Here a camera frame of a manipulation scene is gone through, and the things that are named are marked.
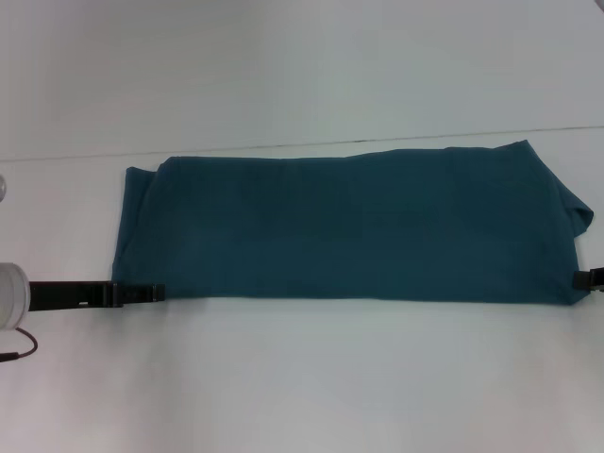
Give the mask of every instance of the teal fabric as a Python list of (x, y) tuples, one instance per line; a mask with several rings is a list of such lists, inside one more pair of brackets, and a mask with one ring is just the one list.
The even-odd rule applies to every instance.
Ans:
[(592, 211), (528, 142), (130, 168), (113, 279), (168, 297), (568, 305)]

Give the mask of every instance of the black clip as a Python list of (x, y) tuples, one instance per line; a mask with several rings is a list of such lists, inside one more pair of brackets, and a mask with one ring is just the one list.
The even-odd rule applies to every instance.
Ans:
[(165, 285), (121, 285), (113, 281), (32, 281), (29, 311), (120, 308), (166, 299)]
[(575, 272), (573, 276), (573, 288), (576, 290), (601, 291), (604, 293), (604, 267), (598, 267), (589, 272)]

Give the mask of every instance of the white surface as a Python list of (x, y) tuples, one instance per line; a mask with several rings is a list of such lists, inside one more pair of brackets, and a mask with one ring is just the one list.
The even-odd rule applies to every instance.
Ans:
[(0, 159), (604, 125), (592, 0), (0, 0)]
[[(525, 138), (596, 211), (579, 257), (603, 265), (604, 130), (220, 155)], [(108, 278), (126, 167), (167, 157), (0, 163), (2, 259), (31, 279)], [(601, 294), (573, 308), (209, 299), (30, 313), (40, 350), (0, 366), (3, 451), (600, 452), (603, 323)], [(0, 344), (28, 348), (16, 333)]]

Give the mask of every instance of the black cable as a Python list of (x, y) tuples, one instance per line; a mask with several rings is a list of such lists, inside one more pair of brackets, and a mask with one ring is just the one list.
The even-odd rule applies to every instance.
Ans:
[(0, 353), (0, 361), (16, 361), (17, 359), (22, 359), (23, 357), (31, 356), (34, 352), (38, 350), (38, 341), (31, 333), (29, 333), (27, 330), (23, 330), (20, 327), (15, 328), (15, 330), (17, 330), (19, 333), (24, 334), (29, 340), (31, 340), (34, 346), (23, 354), (19, 354), (18, 352)]
[(31, 356), (34, 352), (36, 352), (38, 350), (38, 340), (36, 340), (36, 338), (31, 333), (29, 333), (27, 330), (23, 330), (20, 327), (15, 328), (15, 330), (23, 333), (34, 344), (34, 347), (29, 349), (27, 352), (24, 352), (23, 354), (19, 354), (19, 359), (22, 359), (23, 357)]

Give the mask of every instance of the white wall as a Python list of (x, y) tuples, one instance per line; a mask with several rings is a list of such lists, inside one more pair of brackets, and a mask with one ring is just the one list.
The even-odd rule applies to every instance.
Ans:
[(602, 126), (592, 0), (0, 0), (0, 159)]

